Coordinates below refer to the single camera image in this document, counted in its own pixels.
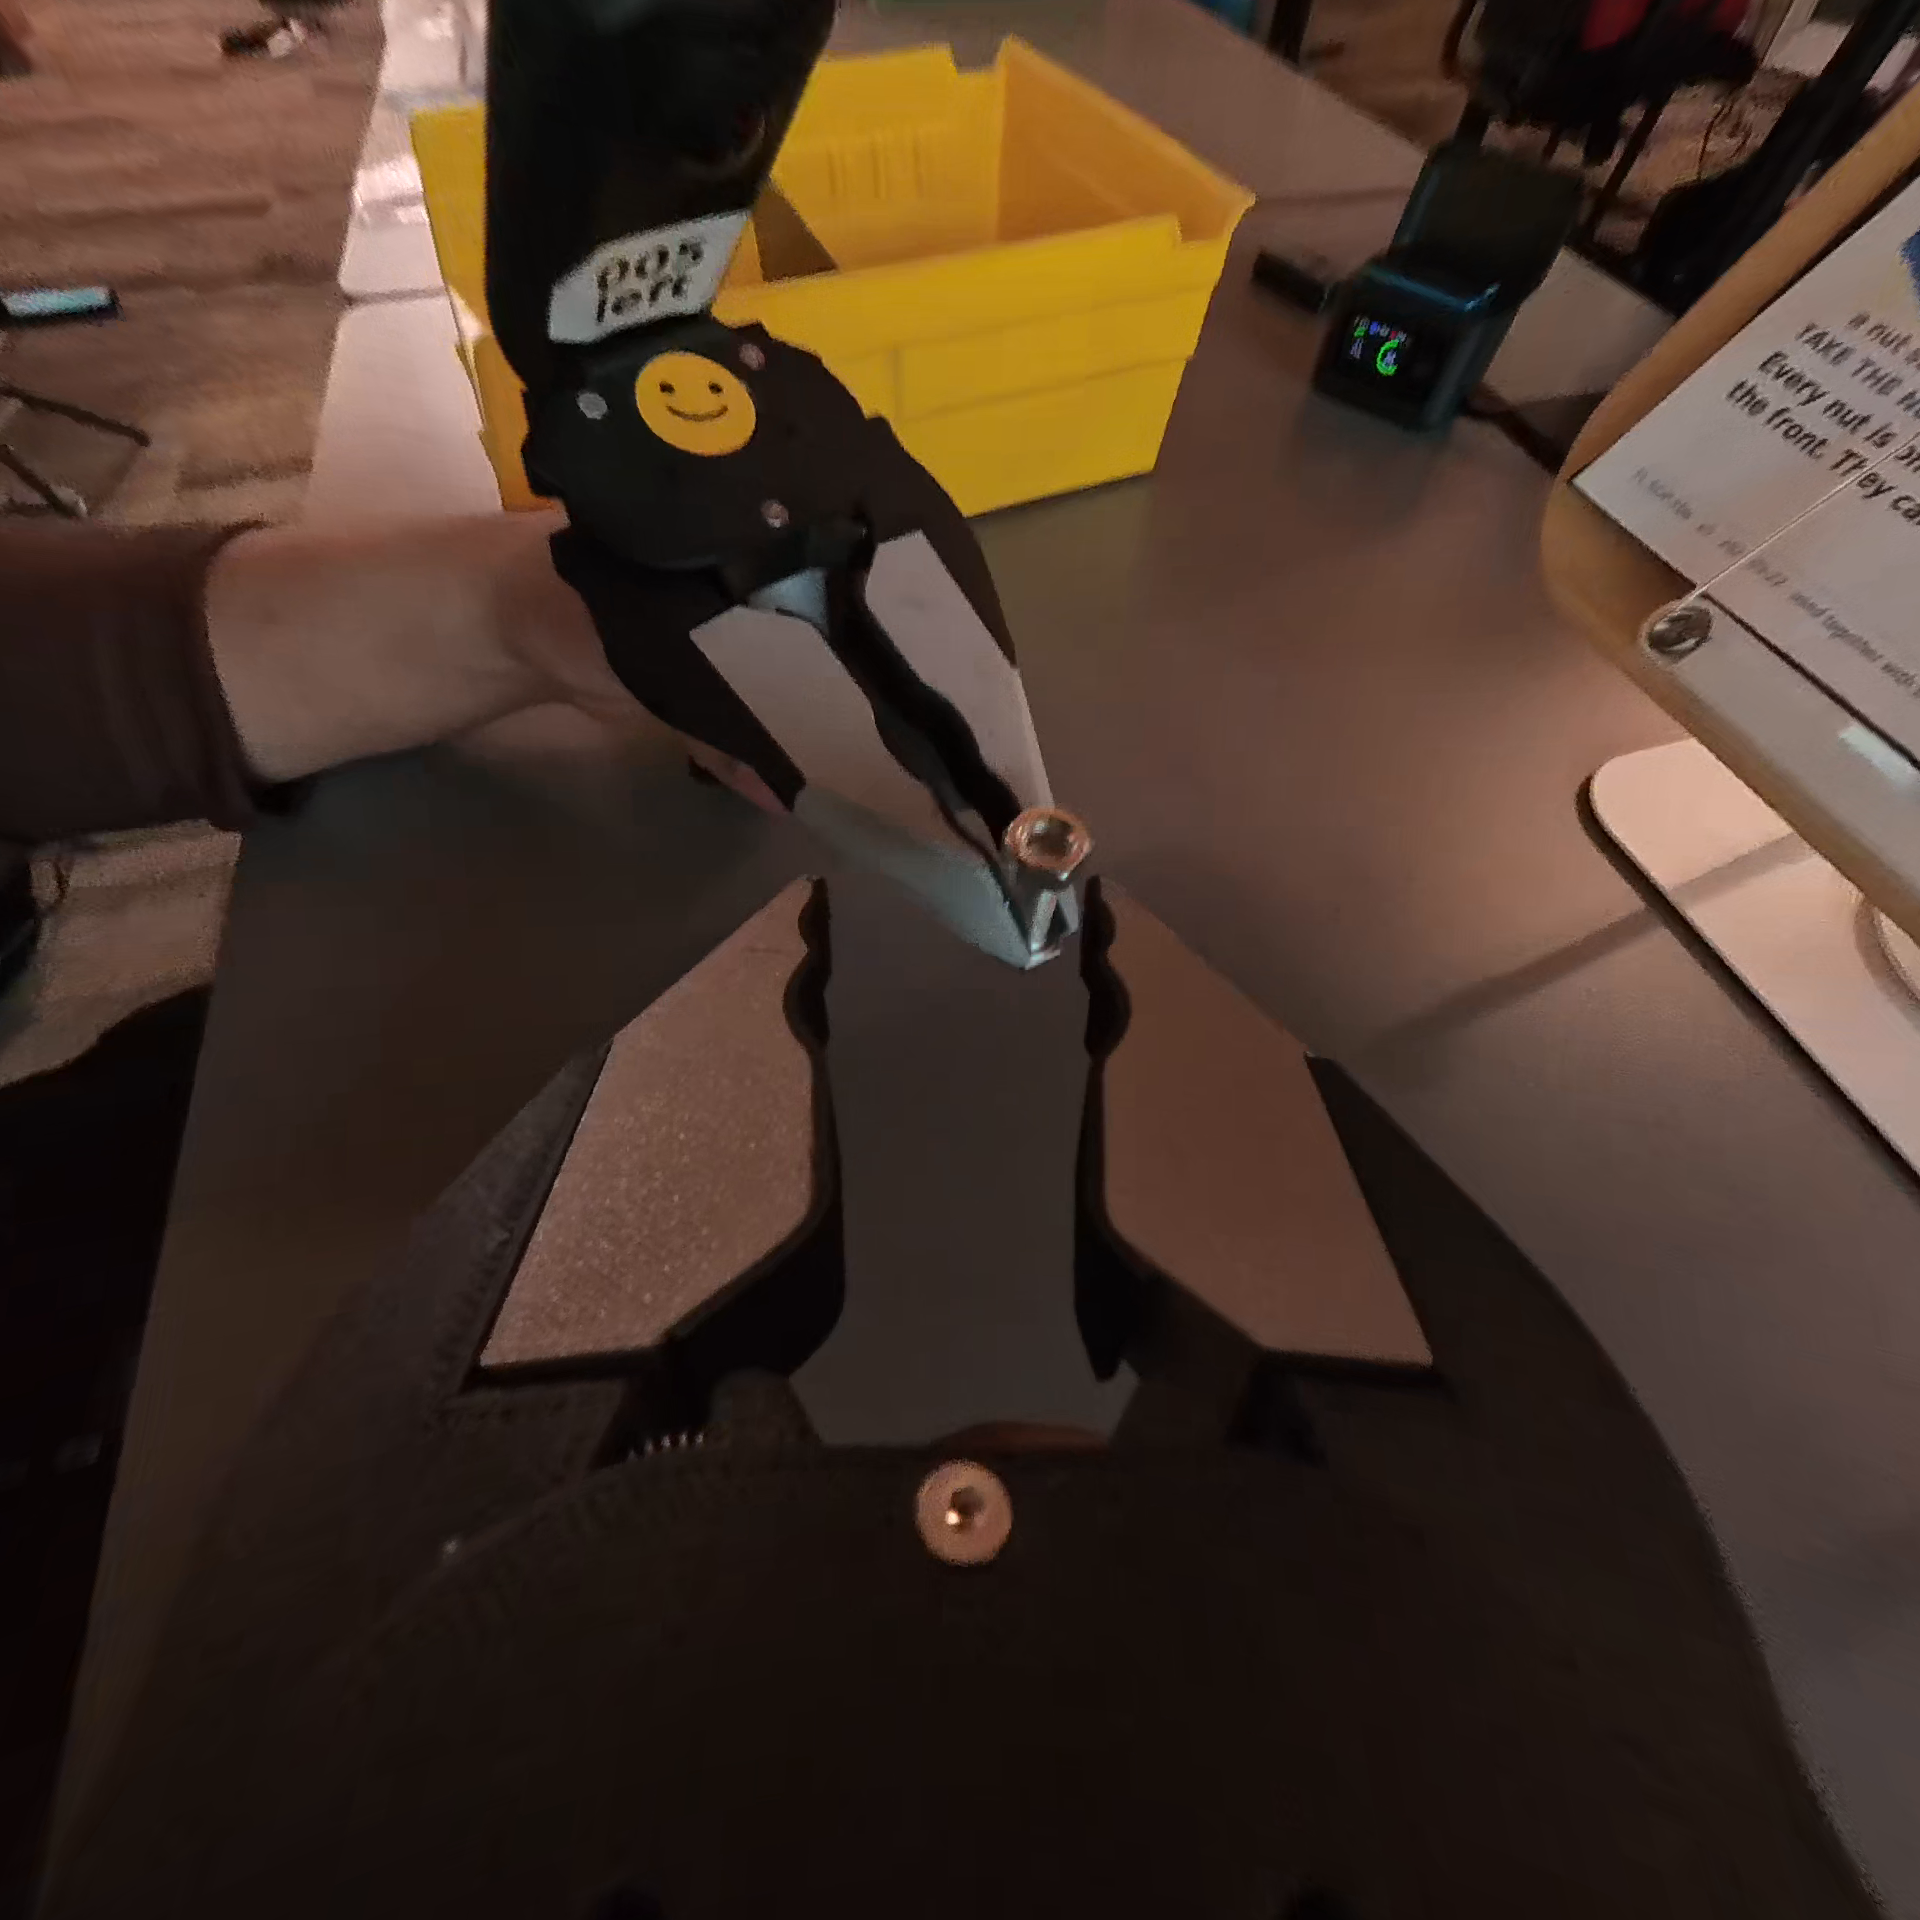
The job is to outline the wooden sign board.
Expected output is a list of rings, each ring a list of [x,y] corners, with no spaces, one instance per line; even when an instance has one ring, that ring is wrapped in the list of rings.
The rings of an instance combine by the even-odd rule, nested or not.
[[[1586,464],[1907,182],[1916,182],[1914,95],[1778,216],[1604,399],[1547,489],[1541,562],[1554,606],[1613,667],[1871,904],[1916,934],[1916,756],[1869,728],[1858,713],[1574,494],[1574,476]],[[1711,642],[1673,667],[1650,659],[1638,650],[1643,623],[1692,595],[1715,606]]]

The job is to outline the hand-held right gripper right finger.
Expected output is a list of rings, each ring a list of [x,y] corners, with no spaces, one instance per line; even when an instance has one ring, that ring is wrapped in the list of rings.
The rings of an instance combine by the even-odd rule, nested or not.
[[[1076,973],[1074,1322],[1094,1378],[1429,1372],[1308,1053],[1112,882],[1086,889]]]

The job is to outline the yellow plastic bin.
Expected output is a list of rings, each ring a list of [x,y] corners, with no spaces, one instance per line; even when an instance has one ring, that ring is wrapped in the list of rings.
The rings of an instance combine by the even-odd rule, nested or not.
[[[425,218],[500,503],[522,386],[485,320],[481,104],[410,117]],[[964,517],[1152,472],[1251,193],[1005,38],[823,52],[724,282],[721,323],[810,349]]]

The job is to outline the person's left hand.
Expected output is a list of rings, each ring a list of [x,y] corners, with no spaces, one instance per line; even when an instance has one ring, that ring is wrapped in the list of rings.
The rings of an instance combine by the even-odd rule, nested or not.
[[[584,597],[550,559],[566,517],[405,524],[364,540],[369,717],[360,756],[437,748],[532,710],[574,710],[621,735],[656,731],[755,806],[781,810],[740,762],[642,713],[611,671]]]

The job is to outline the white monitor stand base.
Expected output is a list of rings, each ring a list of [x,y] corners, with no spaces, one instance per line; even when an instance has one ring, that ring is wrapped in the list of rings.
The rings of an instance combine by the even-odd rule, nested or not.
[[[1700,745],[1586,781],[1599,836],[1916,1169],[1916,940]]]

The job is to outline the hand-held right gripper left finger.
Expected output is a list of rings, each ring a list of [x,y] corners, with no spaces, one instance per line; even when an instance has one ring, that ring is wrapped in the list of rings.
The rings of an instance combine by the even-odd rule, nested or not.
[[[597,1059],[478,1372],[704,1398],[794,1375],[844,1304],[830,885],[802,876]]]

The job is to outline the silver hex nut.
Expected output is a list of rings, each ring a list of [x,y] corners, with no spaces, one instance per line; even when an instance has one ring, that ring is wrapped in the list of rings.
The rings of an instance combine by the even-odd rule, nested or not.
[[[998,838],[1008,889],[1023,899],[1061,895],[1094,848],[1089,825],[1066,806],[1035,803],[1011,817]]]

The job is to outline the black device with display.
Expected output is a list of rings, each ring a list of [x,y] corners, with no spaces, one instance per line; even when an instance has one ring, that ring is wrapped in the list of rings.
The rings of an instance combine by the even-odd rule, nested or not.
[[[1577,174],[1440,145],[1387,249],[1337,283],[1313,391],[1422,439],[1450,427],[1541,292],[1583,195]]]

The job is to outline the white instruction sheet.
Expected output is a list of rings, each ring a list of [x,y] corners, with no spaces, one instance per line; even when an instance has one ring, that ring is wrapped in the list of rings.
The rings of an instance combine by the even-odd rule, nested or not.
[[[1574,476],[1916,756],[1916,182]]]

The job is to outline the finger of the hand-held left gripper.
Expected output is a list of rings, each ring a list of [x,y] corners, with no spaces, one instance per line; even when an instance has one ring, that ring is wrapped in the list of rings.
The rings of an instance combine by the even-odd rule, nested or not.
[[[933,700],[941,759],[986,825],[1051,803],[1051,784],[996,579],[968,524],[888,536],[867,606]]]
[[[796,764],[794,812],[839,863],[888,877],[992,960],[1042,967],[1074,931],[1074,889],[1023,899],[998,863],[1001,830],[972,806],[946,824],[929,784],[881,740],[877,700],[801,618],[823,606],[823,579],[796,575],[692,640]]]

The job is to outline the person's torso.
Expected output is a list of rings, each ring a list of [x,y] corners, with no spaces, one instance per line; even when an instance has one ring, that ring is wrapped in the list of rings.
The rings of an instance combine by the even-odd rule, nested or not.
[[[2,1089],[2,1916],[39,1875],[207,1005]]]

